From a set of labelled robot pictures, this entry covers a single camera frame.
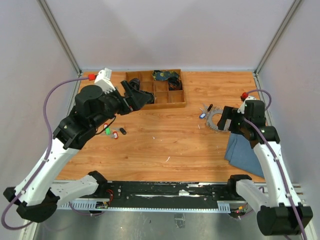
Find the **key with blue tag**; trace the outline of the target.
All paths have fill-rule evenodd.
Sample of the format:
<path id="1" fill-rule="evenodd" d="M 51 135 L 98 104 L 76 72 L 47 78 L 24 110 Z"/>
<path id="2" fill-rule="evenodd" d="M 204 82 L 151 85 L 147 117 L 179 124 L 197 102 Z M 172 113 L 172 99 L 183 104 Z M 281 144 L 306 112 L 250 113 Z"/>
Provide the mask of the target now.
<path id="1" fill-rule="evenodd" d="M 200 114 L 199 118 L 204 119 L 206 117 L 207 111 L 202 108 L 200 108 L 200 110 L 201 110 L 201 114 Z"/>

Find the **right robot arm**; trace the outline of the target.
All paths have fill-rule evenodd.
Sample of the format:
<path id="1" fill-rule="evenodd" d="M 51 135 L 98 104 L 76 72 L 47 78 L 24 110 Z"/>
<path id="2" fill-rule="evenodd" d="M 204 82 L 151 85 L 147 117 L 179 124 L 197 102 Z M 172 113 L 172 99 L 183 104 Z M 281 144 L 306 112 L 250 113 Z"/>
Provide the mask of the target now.
<path id="1" fill-rule="evenodd" d="M 231 175 L 226 193 L 232 200 L 241 197 L 256 213 L 257 225 L 265 236 L 300 235 L 306 240 L 305 228 L 313 218 L 310 206 L 302 203 L 286 170 L 280 137 L 276 128 L 266 124 L 266 106 L 261 100 L 248 96 L 239 108 L 225 106 L 217 123 L 248 140 L 260 163 L 267 194 L 248 175 Z"/>

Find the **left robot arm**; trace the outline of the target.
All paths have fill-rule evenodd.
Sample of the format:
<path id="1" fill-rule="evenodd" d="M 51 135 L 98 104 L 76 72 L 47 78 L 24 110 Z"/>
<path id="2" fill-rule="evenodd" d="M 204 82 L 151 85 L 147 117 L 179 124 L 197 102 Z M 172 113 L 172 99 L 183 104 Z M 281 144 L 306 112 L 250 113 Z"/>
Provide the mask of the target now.
<path id="1" fill-rule="evenodd" d="M 107 180 L 97 171 L 83 178 L 53 186 L 64 166 L 98 135 L 98 128 L 116 115 L 127 115 L 147 104 L 151 95 L 137 90 L 127 81 L 121 82 L 124 95 L 116 88 L 103 89 L 98 84 L 83 87 L 75 96 L 75 105 L 54 131 L 49 131 L 49 143 L 44 155 L 29 175 L 17 186 L 4 190 L 4 197 L 24 219 L 42 223 L 58 207 L 83 196 L 101 198 L 107 193 Z"/>

